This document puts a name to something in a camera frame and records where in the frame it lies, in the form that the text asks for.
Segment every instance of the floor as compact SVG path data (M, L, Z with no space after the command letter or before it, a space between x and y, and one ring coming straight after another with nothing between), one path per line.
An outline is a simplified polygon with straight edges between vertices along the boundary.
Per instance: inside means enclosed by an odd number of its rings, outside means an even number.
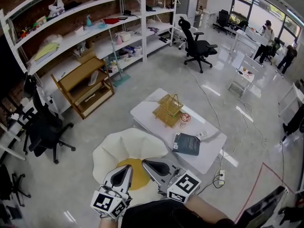
M224 160L225 185L221 189L215 189L211 185L200 196L235 220L244 207L260 200L282 184L279 179L283 172L282 146L279 142L283 137L282 123L288 122L293 112L287 111L281 118L278 117L278 101L288 91L290 82L276 74L274 66L265 63L266 74L260 82L263 87L260 91L256 88L254 93L249 92L243 98L243 102L252 106L251 112L249 105L245 108L227 90L235 73L234 67L242 61L244 53L250 54L251 50L240 44L230 56L228 49L233 39L229 35L218 33L212 28L201 31L205 35L200 36L200 39L218 45L219 53L208 58L214 65L212 69L203 65L204 73L200 74L196 62L184 66L184 49L166 46L149 55L147 62L130 66L125 73L131 78L116 88L115 95L87 119L81 120L73 110L65 112L65 120L73 122L75 126L66 131L63 139L77 150L71 152L59 147L58 165L52 162L51 151L39 158L30 152L24 162L13 157L6 159L9 170L26 174L22 187L32 196L31 199L24 199L26 207L21 208L24 220L20 227L98 227L99 217L89 206L94 190L98 189L98 183L92 176L92 152L108 134L132 127L130 111L158 88L171 94L177 93L180 101L219 128L213 109L189 71L203 87L219 117L221 130L227 136L224 151L238 162L235 167ZM256 127L237 107L251 115ZM22 145L21 142L14 149L21 153ZM293 204L295 196L292 193L297 191L300 180L303 135L299 132L285 141L284 158L284 182L290 191L282 199L280 205L283 206ZM211 183L219 168L218 162L217 158L207 174L198 174L202 185Z

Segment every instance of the jeans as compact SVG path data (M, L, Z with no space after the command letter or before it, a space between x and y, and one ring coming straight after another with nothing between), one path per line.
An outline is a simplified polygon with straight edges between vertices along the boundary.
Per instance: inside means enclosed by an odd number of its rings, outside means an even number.
M266 58L266 56L267 56L267 53L269 52L270 48L271 48L270 46L265 47L265 46L261 45L261 46L258 48L257 52L256 52L256 55L255 55L254 60L255 60L259 55L262 54L262 56L260 57L260 64L262 64L262 63L264 62L264 60L265 60L265 58Z
M277 66L277 69L280 69L281 66L283 66L284 63L286 63L286 64L285 64L285 66L283 68L282 74L284 74L286 72L286 70L288 69L288 67L291 65L292 60L284 57L283 60L280 62L280 64Z

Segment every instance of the white power strip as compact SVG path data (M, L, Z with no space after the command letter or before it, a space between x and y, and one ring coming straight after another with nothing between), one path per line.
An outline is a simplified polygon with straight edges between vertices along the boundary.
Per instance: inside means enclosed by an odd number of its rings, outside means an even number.
M224 185L225 184L225 171L224 170L220 170L219 171L219 174L223 175L223 176L219 176L218 179L219 179L219 185Z

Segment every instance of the box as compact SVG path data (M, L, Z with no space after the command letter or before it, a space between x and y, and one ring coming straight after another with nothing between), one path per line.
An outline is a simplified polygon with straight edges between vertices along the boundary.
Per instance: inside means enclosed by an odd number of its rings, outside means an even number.
M80 57L77 57L77 61L81 64L87 62L91 58L95 57L95 47L93 42L88 43L89 48L85 50Z

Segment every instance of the dark book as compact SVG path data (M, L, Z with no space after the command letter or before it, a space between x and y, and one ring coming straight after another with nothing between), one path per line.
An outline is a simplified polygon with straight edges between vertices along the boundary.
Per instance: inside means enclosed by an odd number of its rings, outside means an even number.
M198 156L200 152L200 140L196 136L176 133L172 151Z

